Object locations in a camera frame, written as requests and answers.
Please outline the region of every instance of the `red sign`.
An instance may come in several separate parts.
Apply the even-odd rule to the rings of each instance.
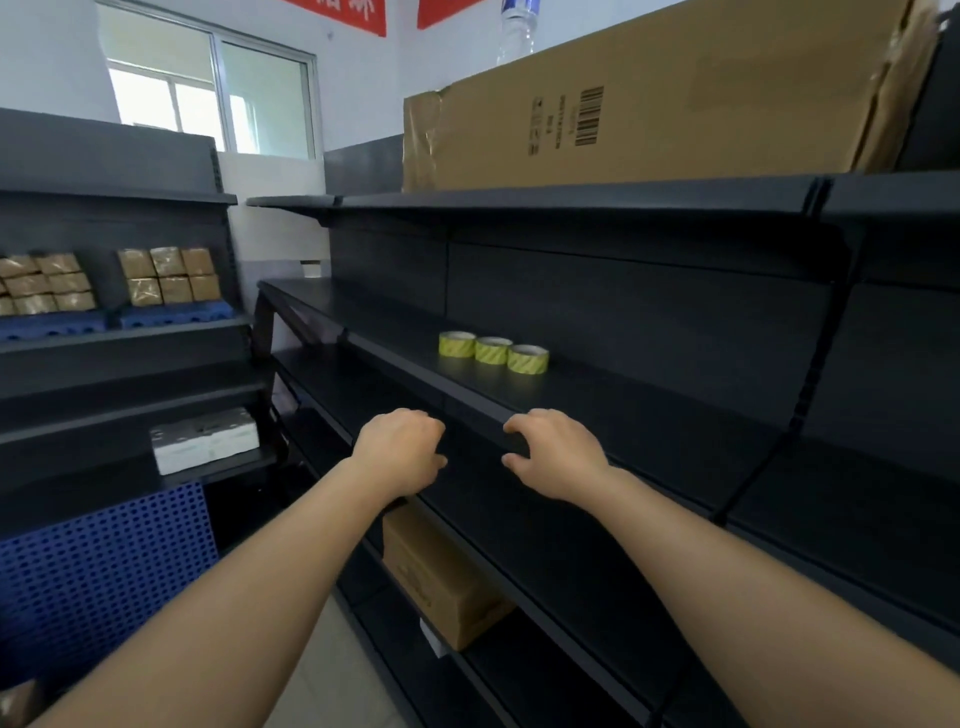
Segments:
[[[287,0],[380,37],[387,36],[387,0]]]
[[[423,30],[456,15],[461,10],[476,5],[481,0],[420,0],[417,27]]]

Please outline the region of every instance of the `floor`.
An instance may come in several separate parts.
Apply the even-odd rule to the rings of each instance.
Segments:
[[[266,728],[407,728],[333,598]]]

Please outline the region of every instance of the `plastic water bottle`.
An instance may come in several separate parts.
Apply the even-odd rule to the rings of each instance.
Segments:
[[[500,55],[497,65],[516,61],[534,52],[534,34],[540,0],[503,0],[500,11]]]

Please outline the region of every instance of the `yellow tape roll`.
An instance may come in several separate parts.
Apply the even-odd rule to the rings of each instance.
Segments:
[[[519,375],[541,375],[546,372],[550,362],[550,352],[542,347],[520,344],[510,347],[507,355],[507,367]]]
[[[510,339],[501,339],[497,336],[485,336],[477,339],[474,358],[481,364],[495,364],[503,366],[507,363],[507,354],[514,345]]]
[[[440,356],[472,359],[476,340],[469,331],[445,331],[440,335]]]

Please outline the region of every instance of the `pegboard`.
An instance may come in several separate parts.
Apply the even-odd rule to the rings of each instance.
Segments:
[[[0,679],[68,687],[217,558],[200,483],[0,542]]]

